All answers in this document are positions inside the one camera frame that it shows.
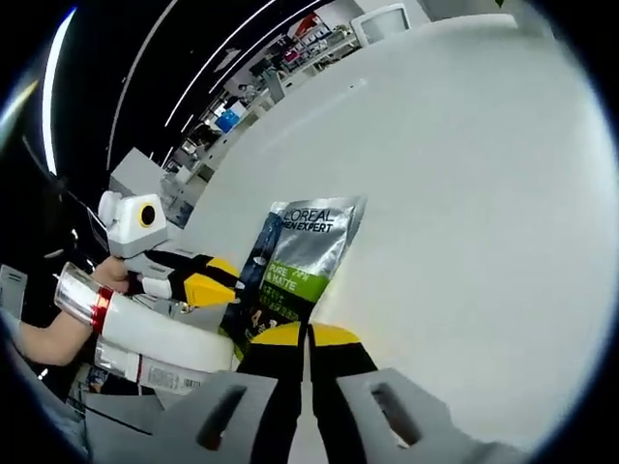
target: white tube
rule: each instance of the white tube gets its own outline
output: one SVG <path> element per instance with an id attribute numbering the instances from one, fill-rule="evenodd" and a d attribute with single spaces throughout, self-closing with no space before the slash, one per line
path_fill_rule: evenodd
<path id="1" fill-rule="evenodd" d="M 158 314 L 99 285 L 71 263 L 60 275 L 54 302 L 124 350 L 201 372 L 230 369 L 229 338 Z"/>
<path id="2" fill-rule="evenodd" d="M 207 372 L 184 369 L 130 353 L 102 337 L 97 340 L 95 365 L 138 385 L 174 394 L 188 394 L 208 379 Z"/>

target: white table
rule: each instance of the white table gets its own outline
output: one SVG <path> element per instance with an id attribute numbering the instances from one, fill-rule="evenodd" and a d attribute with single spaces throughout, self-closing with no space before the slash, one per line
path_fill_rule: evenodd
<path id="1" fill-rule="evenodd" d="M 366 194 L 316 317 L 464 431 L 533 449 L 604 348 L 616 175 L 561 45 L 509 16 L 462 17 L 364 48 L 281 101 L 232 147 L 183 240 L 241 267 L 273 201 Z"/>

